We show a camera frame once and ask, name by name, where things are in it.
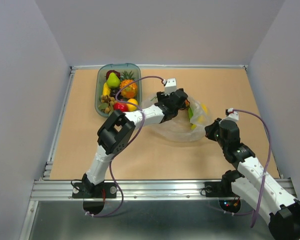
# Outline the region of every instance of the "pineapple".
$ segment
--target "pineapple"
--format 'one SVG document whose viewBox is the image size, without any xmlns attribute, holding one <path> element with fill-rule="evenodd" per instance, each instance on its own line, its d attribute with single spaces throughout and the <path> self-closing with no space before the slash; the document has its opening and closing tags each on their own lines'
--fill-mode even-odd
<svg viewBox="0 0 300 240">
<path fill-rule="evenodd" d="M 124 71 L 122 73 L 121 76 L 121 84 L 120 84 L 120 88 L 123 89 L 126 85 L 132 83 L 135 78 L 133 77 L 134 73 L 132 71 L 127 72 Z M 137 84 L 134 82 L 131 85 L 127 86 L 124 90 L 122 90 L 121 95 L 126 98 L 126 99 L 133 99 L 138 92 L 138 86 Z"/>
</svg>

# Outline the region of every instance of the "banana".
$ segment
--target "banana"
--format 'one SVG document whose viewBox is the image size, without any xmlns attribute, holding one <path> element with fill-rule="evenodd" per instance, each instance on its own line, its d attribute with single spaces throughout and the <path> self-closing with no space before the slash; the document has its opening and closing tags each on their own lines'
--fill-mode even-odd
<svg viewBox="0 0 300 240">
<path fill-rule="evenodd" d="M 103 90 L 102 90 L 102 95 L 103 96 L 109 96 L 111 93 L 111 89 L 109 88 L 108 84 L 105 82 L 103 84 Z"/>
</svg>

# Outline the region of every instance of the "red apple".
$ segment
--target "red apple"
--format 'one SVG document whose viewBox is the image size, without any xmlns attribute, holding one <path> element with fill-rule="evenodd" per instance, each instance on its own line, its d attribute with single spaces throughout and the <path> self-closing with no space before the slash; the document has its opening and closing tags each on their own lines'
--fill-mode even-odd
<svg viewBox="0 0 300 240">
<path fill-rule="evenodd" d="M 129 112 L 129 109 L 128 109 L 128 106 L 127 104 L 125 103 L 120 103 L 120 102 L 117 102 L 116 104 L 113 105 L 113 109 L 114 110 L 121 110 L 121 112 Z"/>
<path fill-rule="evenodd" d="M 106 72 L 105 79 L 108 80 L 110 73 L 115 73 L 115 75 L 120 79 L 120 72 L 116 70 L 109 70 Z"/>
</svg>

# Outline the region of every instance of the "white bag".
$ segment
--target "white bag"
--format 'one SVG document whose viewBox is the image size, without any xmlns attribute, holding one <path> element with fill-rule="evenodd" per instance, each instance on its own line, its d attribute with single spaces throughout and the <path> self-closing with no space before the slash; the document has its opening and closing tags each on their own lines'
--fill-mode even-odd
<svg viewBox="0 0 300 240">
<path fill-rule="evenodd" d="M 190 120 L 188 109 L 179 110 L 178 116 L 173 119 L 160 124 L 152 124 L 149 127 L 161 136 L 175 142 L 193 142 L 203 138 L 206 135 L 205 126 L 212 123 L 208 110 L 206 106 L 203 106 L 190 96 L 188 96 L 188 101 L 193 112 Z M 145 109 L 157 102 L 157 96 L 153 94 L 148 99 L 142 101 L 141 107 Z"/>
</svg>

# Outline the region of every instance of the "green plastic bin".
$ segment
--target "green plastic bin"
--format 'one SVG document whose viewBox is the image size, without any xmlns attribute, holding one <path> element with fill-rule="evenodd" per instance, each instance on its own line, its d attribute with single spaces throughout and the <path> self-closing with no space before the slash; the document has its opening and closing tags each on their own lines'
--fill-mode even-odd
<svg viewBox="0 0 300 240">
<path fill-rule="evenodd" d="M 133 64 L 133 63 L 120 63 L 120 64 L 107 64 L 103 67 L 101 67 L 98 71 L 98 75 L 96 77 L 96 87 L 95 87 L 95 99 L 94 99 L 94 108 L 98 114 L 101 116 L 107 118 L 108 114 L 102 112 L 99 110 L 98 106 L 101 104 L 100 98 L 102 95 L 102 91 L 104 88 L 104 84 L 107 81 L 106 80 L 106 74 L 109 70 L 116 70 L 119 73 L 122 73 L 123 71 L 133 72 L 133 77 L 135 80 L 141 78 L 141 71 L 140 68 Z M 139 105 L 141 105 L 142 102 L 142 84 L 141 81 L 138 81 L 136 83 L 138 86 L 138 92 L 136 94 L 136 100 L 138 101 Z"/>
</svg>

